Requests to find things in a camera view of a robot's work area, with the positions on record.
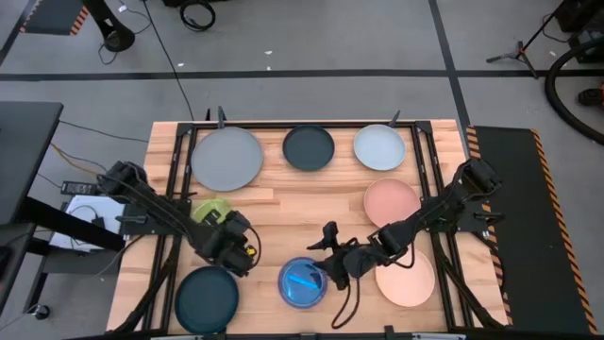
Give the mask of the large grey plastic plate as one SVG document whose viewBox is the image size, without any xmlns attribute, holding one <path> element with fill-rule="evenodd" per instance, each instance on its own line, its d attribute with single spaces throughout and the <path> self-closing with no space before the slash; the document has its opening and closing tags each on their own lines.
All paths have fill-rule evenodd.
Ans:
<svg viewBox="0 0 604 340">
<path fill-rule="evenodd" d="M 192 171 L 207 189 L 230 192 L 251 182 L 260 172 L 259 140 L 240 127 L 224 127 L 203 137 L 193 151 Z"/>
</svg>

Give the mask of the black desk support beam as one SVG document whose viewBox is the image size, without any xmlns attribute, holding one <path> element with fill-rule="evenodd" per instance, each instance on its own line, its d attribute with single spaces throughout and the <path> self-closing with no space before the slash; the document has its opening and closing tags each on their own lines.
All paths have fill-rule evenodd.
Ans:
<svg viewBox="0 0 604 340">
<path fill-rule="evenodd" d="M 35 198 L 26 197 L 14 217 L 104 249 L 118 251 L 126 242 L 119 234 L 80 220 Z"/>
</svg>

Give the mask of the transparent green plastic plate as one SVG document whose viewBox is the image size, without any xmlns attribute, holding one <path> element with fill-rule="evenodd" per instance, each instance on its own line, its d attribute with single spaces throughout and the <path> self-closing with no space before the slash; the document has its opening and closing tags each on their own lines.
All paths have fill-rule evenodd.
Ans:
<svg viewBox="0 0 604 340">
<path fill-rule="evenodd" d="M 200 201 L 192 210 L 191 218 L 195 222 L 206 225 L 219 225 L 232 211 L 229 202 L 222 198 L 213 198 Z"/>
</svg>

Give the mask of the small hazard-striped black floor mat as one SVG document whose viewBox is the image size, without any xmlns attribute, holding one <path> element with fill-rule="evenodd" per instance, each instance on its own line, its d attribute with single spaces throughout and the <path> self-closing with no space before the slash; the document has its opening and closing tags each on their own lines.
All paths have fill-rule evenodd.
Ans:
<svg viewBox="0 0 604 340">
<path fill-rule="evenodd" d="M 89 11 L 81 0 L 37 0 L 30 13 L 25 17 L 20 31 L 22 33 L 74 36 Z"/>
</svg>

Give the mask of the black power adapter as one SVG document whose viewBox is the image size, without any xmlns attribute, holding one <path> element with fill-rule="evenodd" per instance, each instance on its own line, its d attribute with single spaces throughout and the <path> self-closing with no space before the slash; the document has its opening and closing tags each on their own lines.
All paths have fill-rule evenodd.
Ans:
<svg viewBox="0 0 604 340">
<path fill-rule="evenodd" d="M 66 196 L 97 196 L 99 194 L 96 184 L 78 181 L 63 181 L 60 192 Z"/>
</svg>

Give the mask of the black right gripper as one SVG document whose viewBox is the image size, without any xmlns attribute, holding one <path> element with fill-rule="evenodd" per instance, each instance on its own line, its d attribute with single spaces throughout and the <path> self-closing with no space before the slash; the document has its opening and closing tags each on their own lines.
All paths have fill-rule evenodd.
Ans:
<svg viewBox="0 0 604 340">
<path fill-rule="evenodd" d="M 338 228 L 335 221 L 327 222 L 323 226 L 322 232 L 323 238 L 308 246 L 307 250 L 326 250 L 328 248 L 334 250 L 331 262 L 314 262 L 313 265 L 322 270 L 335 283 L 338 290 L 347 288 L 351 278 L 361 278 L 376 265 L 375 252 L 369 246 L 339 248 Z"/>
</svg>

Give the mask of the light grey plastic plate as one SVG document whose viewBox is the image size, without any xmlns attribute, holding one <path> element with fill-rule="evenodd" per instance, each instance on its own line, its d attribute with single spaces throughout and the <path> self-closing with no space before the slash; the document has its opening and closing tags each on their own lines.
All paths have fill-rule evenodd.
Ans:
<svg viewBox="0 0 604 340">
<path fill-rule="evenodd" d="M 393 170 L 406 157 L 402 137 L 386 125 L 373 124 L 360 129 L 354 138 L 353 149 L 364 166 L 377 171 Z"/>
</svg>

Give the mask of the black equipment case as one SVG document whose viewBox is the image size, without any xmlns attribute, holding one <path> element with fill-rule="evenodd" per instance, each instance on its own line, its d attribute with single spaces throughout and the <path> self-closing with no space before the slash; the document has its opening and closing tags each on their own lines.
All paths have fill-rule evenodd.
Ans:
<svg viewBox="0 0 604 340">
<path fill-rule="evenodd" d="M 571 48 L 604 38 L 604 0 L 563 0 L 555 18 L 561 31 L 571 34 Z"/>
</svg>

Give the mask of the black desk top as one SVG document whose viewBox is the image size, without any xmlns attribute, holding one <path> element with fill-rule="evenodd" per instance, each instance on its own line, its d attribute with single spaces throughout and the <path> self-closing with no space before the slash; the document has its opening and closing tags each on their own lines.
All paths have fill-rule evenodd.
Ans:
<svg viewBox="0 0 604 340">
<path fill-rule="evenodd" d="M 57 211 L 28 192 L 62 111 L 59 102 L 0 101 L 0 226 Z"/>
</svg>

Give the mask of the pale peach plastic plate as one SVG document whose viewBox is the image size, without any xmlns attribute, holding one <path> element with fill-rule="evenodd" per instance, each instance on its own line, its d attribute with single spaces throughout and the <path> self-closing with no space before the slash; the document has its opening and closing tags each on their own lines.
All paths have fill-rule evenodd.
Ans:
<svg viewBox="0 0 604 340">
<path fill-rule="evenodd" d="M 394 264 L 376 268 L 377 287 L 392 303 L 416 307 L 426 302 L 435 287 L 435 274 L 429 259 L 414 251 L 414 264 L 403 268 Z"/>
</svg>

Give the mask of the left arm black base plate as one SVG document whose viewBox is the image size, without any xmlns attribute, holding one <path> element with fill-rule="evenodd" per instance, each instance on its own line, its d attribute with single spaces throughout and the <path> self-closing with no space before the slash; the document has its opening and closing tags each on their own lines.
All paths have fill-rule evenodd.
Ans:
<svg viewBox="0 0 604 340">
<path fill-rule="evenodd" d="M 176 221 L 178 216 L 182 214 L 175 211 L 166 211 L 144 201 L 142 205 L 131 202 L 128 199 L 117 196 L 115 200 L 124 205 L 124 210 L 120 215 L 146 215 L 147 221 L 144 225 L 120 223 L 120 233 L 128 235 L 183 235 L 185 228 Z"/>
</svg>

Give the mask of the black orange floor device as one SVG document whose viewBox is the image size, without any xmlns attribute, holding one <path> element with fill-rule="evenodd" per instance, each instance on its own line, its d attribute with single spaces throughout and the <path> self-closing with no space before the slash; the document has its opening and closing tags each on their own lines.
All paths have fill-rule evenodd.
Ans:
<svg viewBox="0 0 604 340">
<path fill-rule="evenodd" d="M 604 107 L 604 83 L 598 88 L 590 88 L 581 91 L 577 96 L 577 101 L 585 107 Z"/>
</svg>

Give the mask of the dark teal plastic plate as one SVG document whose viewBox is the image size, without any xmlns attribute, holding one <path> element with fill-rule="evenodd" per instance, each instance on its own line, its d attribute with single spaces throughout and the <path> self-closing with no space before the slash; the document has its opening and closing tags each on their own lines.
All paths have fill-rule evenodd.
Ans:
<svg viewBox="0 0 604 340">
<path fill-rule="evenodd" d="M 188 274 L 177 288 L 176 319 L 189 333 L 220 332 L 234 317 L 239 297 L 237 283 L 225 269 L 200 267 Z"/>
</svg>

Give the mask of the black metal table frame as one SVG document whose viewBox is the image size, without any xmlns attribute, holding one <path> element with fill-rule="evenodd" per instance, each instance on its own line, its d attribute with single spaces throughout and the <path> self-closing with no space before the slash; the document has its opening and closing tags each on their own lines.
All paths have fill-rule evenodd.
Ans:
<svg viewBox="0 0 604 340">
<path fill-rule="evenodd" d="M 190 137 L 183 135 L 177 151 L 177 172 L 174 191 L 179 198 L 186 171 L 189 148 L 216 129 L 216 122 L 197 122 L 193 146 Z M 419 126 L 432 129 L 434 156 L 429 155 L 428 133 Z M 259 233 L 262 254 L 259 265 L 244 278 L 236 277 L 240 289 L 240 303 L 226 334 L 277 334 L 277 333 L 369 333 L 381 332 L 393 325 L 397 332 L 445 331 L 445 309 L 438 288 L 438 276 L 429 299 L 415 307 L 393 304 L 378 289 L 375 270 L 361 278 L 361 302 L 357 314 L 344 327 L 333 330 L 331 320 L 343 305 L 345 290 L 338 292 L 328 284 L 326 297 L 310 309 L 296 309 L 288 305 L 277 290 L 280 267 L 295 257 L 312 257 L 322 260 L 330 251 L 309 251 L 306 247 L 322 238 L 321 229 L 326 222 L 338 224 L 339 240 L 358 237 L 367 242 L 367 234 L 378 229 L 367 217 L 363 208 L 366 188 L 382 178 L 407 182 L 414 192 L 423 196 L 422 180 L 428 181 L 428 194 L 437 195 L 435 171 L 440 171 L 444 185 L 449 183 L 457 167 L 468 159 L 455 120 L 401 121 L 396 127 L 406 145 L 405 160 L 391 171 L 376 171 L 362 165 L 354 155 L 353 140 L 357 132 L 378 121 L 229 121 L 226 127 L 241 126 L 249 129 L 263 149 L 263 164 L 258 175 L 245 187 L 231 192 L 213 192 L 196 179 L 189 180 L 193 204 L 214 197 L 228 200 L 240 211 Z M 177 122 L 155 122 L 150 145 L 145 155 L 144 169 L 150 184 L 164 194 L 169 177 L 169 167 L 174 156 Z M 335 153 L 322 170 L 306 172 L 297 170 L 286 161 L 282 143 L 287 133 L 295 127 L 319 126 L 325 128 L 335 143 Z M 417 165 L 413 136 L 419 138 L 424 162 L 424 172 Z M 506 312 L 509 306 L 501 297 L 496 274 L 501 274 L 499 262 L 493 262 L 491 250 L 469 233 L 456 234 L 459 258 L 464 280 L 489 315 L 501 324 L 509 324 Z M 158 236 L 144 236 L 124 255 L 115 294 L 111 304 L 108 330 L 125 322 L 149 286 L 152 262 Z"/>
</svg>

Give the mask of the salmon pink plastic plate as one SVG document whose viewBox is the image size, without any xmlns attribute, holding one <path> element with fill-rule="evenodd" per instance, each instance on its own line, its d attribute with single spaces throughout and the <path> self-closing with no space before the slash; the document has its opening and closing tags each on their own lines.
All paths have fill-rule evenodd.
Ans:
<svg viewBox="0 0 604 340">
<path fill-rule="evenodd" d="M 406 182 L 395 178 L 374 181 L 365 191 L 363 207 L 378 228 L 405 220 L 421 207 L 418 194 Z"/>
</svg>

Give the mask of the dark charcoal plastic plate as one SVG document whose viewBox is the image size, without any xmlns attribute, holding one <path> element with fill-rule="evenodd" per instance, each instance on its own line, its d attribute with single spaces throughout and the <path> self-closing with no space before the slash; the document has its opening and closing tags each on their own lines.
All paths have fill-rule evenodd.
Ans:
<svg viewBox="0 0 604 340">
<path fill-rule="evenodd" d="M 297 126 L 284 138 L 282 152 L 298 170 L 317 171 L 329 164 L 335 153 L 334 140 L 319 126 Z"/>
</svg>

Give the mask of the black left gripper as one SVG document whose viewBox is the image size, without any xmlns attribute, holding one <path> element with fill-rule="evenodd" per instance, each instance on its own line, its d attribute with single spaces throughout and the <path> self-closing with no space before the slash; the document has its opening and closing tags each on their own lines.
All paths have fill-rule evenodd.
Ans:
<svg viewBox="0 0 604 340">
<path fill-rule="evenodd" d="M 248 238 L 244 235 L 251 223 L 238 211 L 230 211 L 213 236 L 212 256 L 216 264 L 225 264 L 225 269 L 237 277 L 246 277 L 250 264 L 254 263 L 256 250 L 249 249 Z"/>
</svg>

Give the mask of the large hazard-striped black floor mat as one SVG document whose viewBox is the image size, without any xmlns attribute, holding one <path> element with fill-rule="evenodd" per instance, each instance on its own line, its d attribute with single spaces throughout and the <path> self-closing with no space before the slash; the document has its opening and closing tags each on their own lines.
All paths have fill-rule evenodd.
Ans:
<svg viewBox="0 0 604 340">
<path fill-rule="evenodd" d="M 503 180 L 490 208 L 505 216 L 495 225 L 495 243 L 512 327 L 595 335 L 596 321 L 539 134 L 470 126 L 466 141 L 470 155 L 488 162 Z"/>
</svg>

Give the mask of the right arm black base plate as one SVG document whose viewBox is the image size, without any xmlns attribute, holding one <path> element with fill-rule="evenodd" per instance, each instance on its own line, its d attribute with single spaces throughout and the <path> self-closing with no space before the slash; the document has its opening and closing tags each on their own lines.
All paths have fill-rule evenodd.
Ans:
<svg viewBox="0 0 604 340">
<path fill-rule="evenodd" d="M 491 212 L 482 207 L 481 201 L 462 201 L 440 195 L 424 202 L 413 216 L 418 219 L 418 229 L 431 232 L 483 232 L 492 226 L 475 219 L 473 213 Z"/>
</svg>

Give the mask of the transparent blue plastic plate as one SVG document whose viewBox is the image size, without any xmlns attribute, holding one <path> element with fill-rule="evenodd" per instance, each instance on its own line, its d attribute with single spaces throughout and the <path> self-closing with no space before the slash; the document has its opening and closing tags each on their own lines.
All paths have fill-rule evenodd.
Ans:
<svg viewBox="0 0 604 340">
<path fill-rule="evenodd" d="M 327 292 L 327 276 L 308 257 L 293 258 L 279 271 L 278 291 L 283 300 L 297 309 L 317 305 Z"/>
</svg>

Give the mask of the black tripod stand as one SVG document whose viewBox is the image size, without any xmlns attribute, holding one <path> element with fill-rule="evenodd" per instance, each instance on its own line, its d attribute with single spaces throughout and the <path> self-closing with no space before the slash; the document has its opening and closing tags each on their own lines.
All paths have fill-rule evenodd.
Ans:
<svg viewBox="0 0 604 340">
<path fill-rule="evenodd" d="M 535 31 L 535 33 L 529 38 L 527 43 L 523 43 L 522 41 L 518 41 L 516 43 L 516 47 L 509 53 L 505 53 L 499 56 L 490 57 L 486 60 L 487 63 L 491 64 L 500 60 L 517 60 L 523 64 L 525 64 L 528 68 L 530 75 L 534 79 L 538 79 L 539 76 L 537 74 L 536 69 L 533 67 L 532 63 L 529 60 L 527 55 L 527 50 L 529 46 L 537 39 L 537 37 L 542 34 L 547 27 L 547 25 L 553 20 L 556 14 L 558 14 L 562 10 L 563 3 L 560 3 L 551 13 L 547 14 L 545 18 L 542 20 L 540 27 Z"/>
</svg>

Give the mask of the black round-foot stand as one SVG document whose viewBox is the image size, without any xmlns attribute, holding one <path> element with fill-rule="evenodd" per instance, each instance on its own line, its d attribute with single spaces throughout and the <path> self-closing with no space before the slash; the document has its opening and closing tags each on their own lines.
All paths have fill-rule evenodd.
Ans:
<svg viewBox="0 0 604 340">
<path fill-rule="evenodd" d="M 122 52 L 135 42 L 135 34 L 123 25 L 109 9 L 105 0 L 80 0 L 96 22 L 110 52 Z"/>
</svg>

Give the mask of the white paper sheet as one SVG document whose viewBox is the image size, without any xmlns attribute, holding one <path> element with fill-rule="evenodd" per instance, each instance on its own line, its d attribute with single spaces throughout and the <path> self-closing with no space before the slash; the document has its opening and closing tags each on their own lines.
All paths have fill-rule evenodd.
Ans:
<svg viewBox="0 0 604 340">
<path fill-rule="evenodd" d="M 65 211 L 80 220 L 98 225 L 101 229 L 118 234 L 121 223 L 117 220 L 125 210 L 125 205 L 117 203 L 105 196 L 75 195 Z M 55 233 L 50 239 L 50 245 L 83 252 L 100 250 L 99 246 Z"/>
</svg>

